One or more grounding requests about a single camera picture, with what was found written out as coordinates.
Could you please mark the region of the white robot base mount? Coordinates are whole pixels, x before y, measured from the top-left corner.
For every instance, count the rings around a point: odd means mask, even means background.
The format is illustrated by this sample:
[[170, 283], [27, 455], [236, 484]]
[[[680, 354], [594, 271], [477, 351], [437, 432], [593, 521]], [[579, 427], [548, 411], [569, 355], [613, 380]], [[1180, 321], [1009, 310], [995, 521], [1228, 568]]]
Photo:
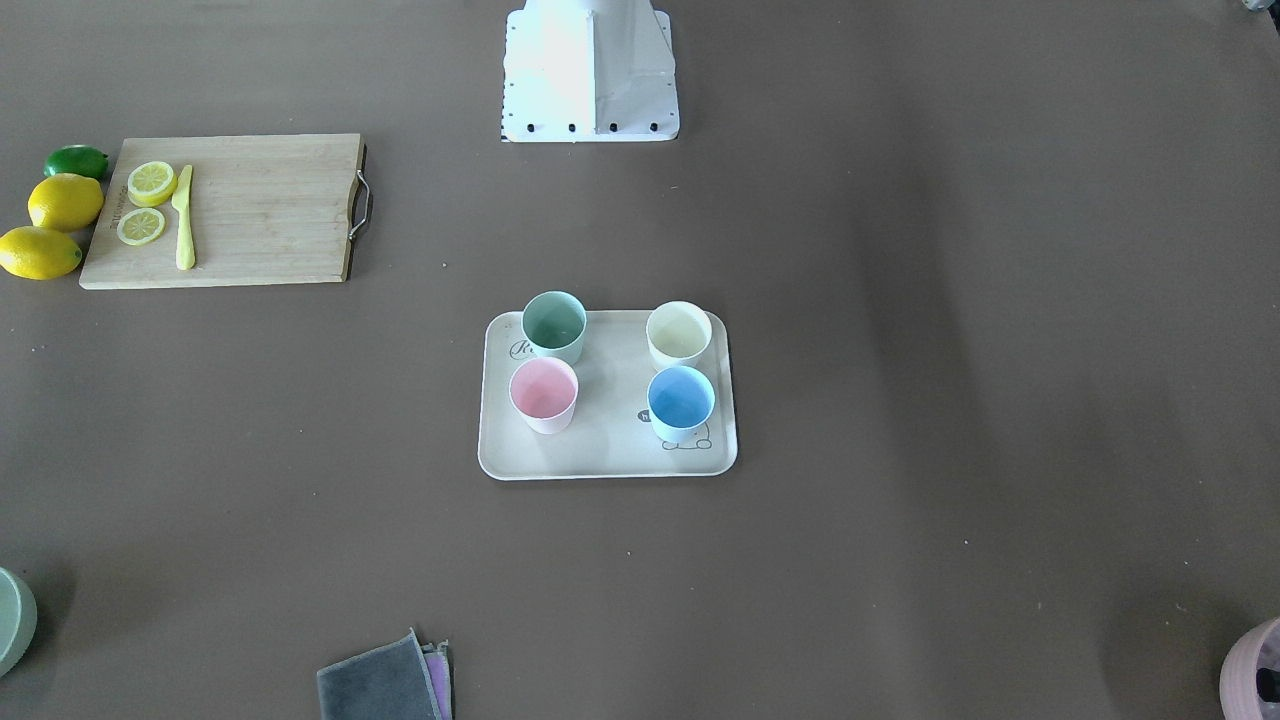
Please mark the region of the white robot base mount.
[[672, 23], [649, 1], [527, 1], [506, 18], [500, 140], [678, 137]]

